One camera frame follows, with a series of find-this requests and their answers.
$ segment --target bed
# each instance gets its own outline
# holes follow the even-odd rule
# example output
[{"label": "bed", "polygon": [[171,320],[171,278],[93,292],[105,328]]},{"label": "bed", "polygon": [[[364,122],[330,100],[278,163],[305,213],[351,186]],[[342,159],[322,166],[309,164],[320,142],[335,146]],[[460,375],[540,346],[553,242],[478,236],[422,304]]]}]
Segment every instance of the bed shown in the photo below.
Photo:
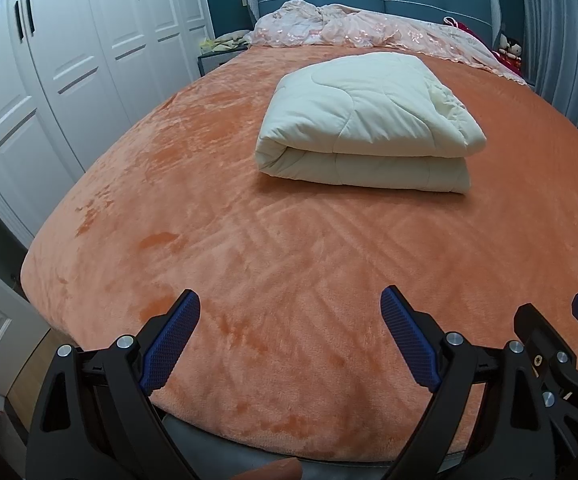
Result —
[{"label": "bed", "polygon": [[305,478],[324,478],[326,461],[365,463],[328,478],[380,477],[429,399],[380,317],[392,283],[487,346],[514,338],[513,314],[532,302],[578,354],[578,130],[527,86],[415,54],[486,133],[464,196],[257,171],[280,78],[364,52],[256,46],[178,92],[86,172],[24,261],[30,301],[85,349],[136,333],[185,288],[200,295],[198,327],[151,399],[208,478],[272,453],[324,461]]}]

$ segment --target wooden floor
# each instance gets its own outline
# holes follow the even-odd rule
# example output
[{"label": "wooden floor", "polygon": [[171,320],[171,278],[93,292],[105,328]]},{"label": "wooden floor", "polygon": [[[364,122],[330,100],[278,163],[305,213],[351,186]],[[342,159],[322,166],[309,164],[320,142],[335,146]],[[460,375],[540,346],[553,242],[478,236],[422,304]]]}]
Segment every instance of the wooden floor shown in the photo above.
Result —
[{"label": "wooden floor", "polygon": [[57,330],[49,330],[20,370],[6,396],[27,431],[31,426],[35,402],[40,394],[44,376],[56,350],[64,344],[75,346],[70,337]]}]

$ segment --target black door handle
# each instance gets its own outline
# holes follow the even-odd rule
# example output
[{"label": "black door handle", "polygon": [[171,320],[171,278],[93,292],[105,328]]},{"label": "black door handle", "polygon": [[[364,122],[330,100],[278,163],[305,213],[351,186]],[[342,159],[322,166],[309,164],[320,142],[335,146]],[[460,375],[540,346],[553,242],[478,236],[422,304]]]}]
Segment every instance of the black door handle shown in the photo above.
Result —
[{"label": "black door handle", "polygon": [[31,0],[26,0],[26,13],[29,15],[29,28],[31,29],[31,34],[35,32],[34,25],[34,15],[31,12]]},{"label": "black door handle", "polygon": [[24,32],[22,32],[22,20],[20,19],[20,3],[17,0],[13,8],[16,12],[16,23],[18,24],[18,36],[20,37],[20,41],[22,41],[24,40]]}]

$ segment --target metal screw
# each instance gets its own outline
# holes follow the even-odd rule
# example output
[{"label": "metal screw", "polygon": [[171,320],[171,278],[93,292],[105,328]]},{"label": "metal screw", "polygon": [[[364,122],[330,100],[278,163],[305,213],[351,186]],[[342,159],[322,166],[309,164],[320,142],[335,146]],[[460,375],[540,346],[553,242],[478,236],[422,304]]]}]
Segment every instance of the metal screw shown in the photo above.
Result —
[{"label": "metal screw", "polygon": [[509,350],[514,354],[521,354],[524,350],[524,345],[519,341],[511,341],[509,343]]},{"label": "metal screw", "polygon": [[544,392],[542,394],[542,399],[544,400],[544,405],[547,408],[550,408],[551,406],[553,406],[556,402],[556,396],[553,395],[551,392]]},{"label": "metal screw", "polygon": [[60,348],[58,348],[58,355],[60,357],[66,357],[70,353],[71,353],[71,345],[62,345]]},{"label": "metal screw", "polygon": [[115,344],[120,348],[128,348],[133,344],[133,337],[130,335],[123,335]]},{"label": "metal screw", "polygon": [[449,332],[447,334],[447,343],[453,346],[460,346],[464,343],[464,338],[462,334],[458,334],[457,332]]}]

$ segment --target red item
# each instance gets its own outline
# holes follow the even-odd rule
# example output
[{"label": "red item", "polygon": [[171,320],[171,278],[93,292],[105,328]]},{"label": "red item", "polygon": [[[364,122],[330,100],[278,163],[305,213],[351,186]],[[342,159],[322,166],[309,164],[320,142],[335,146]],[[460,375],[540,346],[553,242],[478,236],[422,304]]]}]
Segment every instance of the red item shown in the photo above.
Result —
[{"label": "red item", "polygon": [[[474,38],[476,38],[476,40],[478,40],[480,43],[482,43],[484,46],[486,46],[486,43],[484,41],[480,40],[480,38],[478,37],[478,35],[475,32],[473,32],[464,23],[459,22],[455,18],[452,18],[451,16],[447,16],[444,19],[444,23],[447,25],[451,25],[451,27],[456,27],[456,28],[459,28],[460,30],[464,30],[464,32],[468,32],[470,35],[472,35]],[[515,74],[519,75],[520,77],[522,77],[522,74],[520,73],[521,61],[519,59],[516,59],[516,60],[509,59],[504,54],[500,54],[499,52],[496,52],[495,50],[491,50],[491,53],[494,56],[496,56],[496,59],[500,63],[502,63],[505,67],[507,67],[509,70],[511,70]]]}]

